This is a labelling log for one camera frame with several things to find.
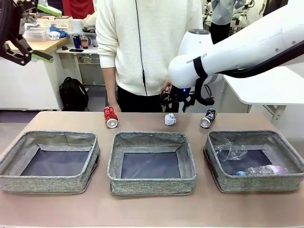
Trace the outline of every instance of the green object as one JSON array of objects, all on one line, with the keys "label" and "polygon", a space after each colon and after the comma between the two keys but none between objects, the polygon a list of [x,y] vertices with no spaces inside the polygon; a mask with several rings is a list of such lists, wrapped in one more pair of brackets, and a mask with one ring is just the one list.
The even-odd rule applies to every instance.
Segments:
[{"label": "green object", "polygon": [[48,13],[50,15],[53,15],[55,17],[61,17],[62,16],[62,12],[60,10],[57,10],[54,7],[51,7],[51,6],[43,6],[41,4],[38,4],[37,9],[41,10],[45,13]]},{"label": "green object", "polygon": [[40,59],[40,60],[42,60],[44,62],[47,62],[47,63],[52,63],[54,61],[53,56],[45,54],[41,51],[33,51],[32,52],[32,58]]}]

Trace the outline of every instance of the white sweater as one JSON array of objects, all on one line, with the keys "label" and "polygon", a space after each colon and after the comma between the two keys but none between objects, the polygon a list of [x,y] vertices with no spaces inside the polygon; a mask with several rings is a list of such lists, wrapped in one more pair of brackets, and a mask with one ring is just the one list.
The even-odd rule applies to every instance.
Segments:
[{"label": "white sweater", "polygon": [[[203,27],[201,1],[137,0],[137,6],[147,94],[158,95],[185,32]],[[98,0],[96,33],[101,67],[116,67],[122,89],[146,95],[135,0]]]}]

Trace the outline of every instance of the clear plastic cup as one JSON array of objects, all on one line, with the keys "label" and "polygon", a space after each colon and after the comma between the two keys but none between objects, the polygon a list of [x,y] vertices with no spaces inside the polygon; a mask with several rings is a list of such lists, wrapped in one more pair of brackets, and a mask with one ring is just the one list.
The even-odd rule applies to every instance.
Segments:
[{"label": "clear plastic cup", "polygon": [[244,145],[234,145],[227,138],[220,140],[218,146],[215,147],[215,151],[221,162],[239,161],[247,154],[247,149]]}]

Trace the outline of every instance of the plastic bottle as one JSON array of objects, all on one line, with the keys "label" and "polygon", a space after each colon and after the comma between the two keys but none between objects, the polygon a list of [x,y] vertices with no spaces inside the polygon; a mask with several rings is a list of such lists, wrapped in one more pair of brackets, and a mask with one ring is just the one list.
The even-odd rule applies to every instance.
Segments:
[{"label": "plastic bottle", "polygon": [[85,34],[82,34],[80,36],[80,40],[81,40],[81,46],[83,49],[88,49],[89,47],[89,40],[87,38],[87,36]]},{"label": "plastic bottle", "polygon": [[263,165],[250,167],[245,171],[238,171],[237,176],[260,176],[260,175],[281,175],[287,173],[287,169],[279,165]]}]

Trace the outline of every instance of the white cabinet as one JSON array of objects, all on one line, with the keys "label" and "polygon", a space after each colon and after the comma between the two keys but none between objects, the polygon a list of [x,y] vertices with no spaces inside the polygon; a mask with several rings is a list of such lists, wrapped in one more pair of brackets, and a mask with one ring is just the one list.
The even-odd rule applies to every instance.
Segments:
[{"label": "white cabinet", "polygon": [[53,63],[20,66],[0,58],[0,109],[61,110],[59,86],[65,75],[57,53]]}]

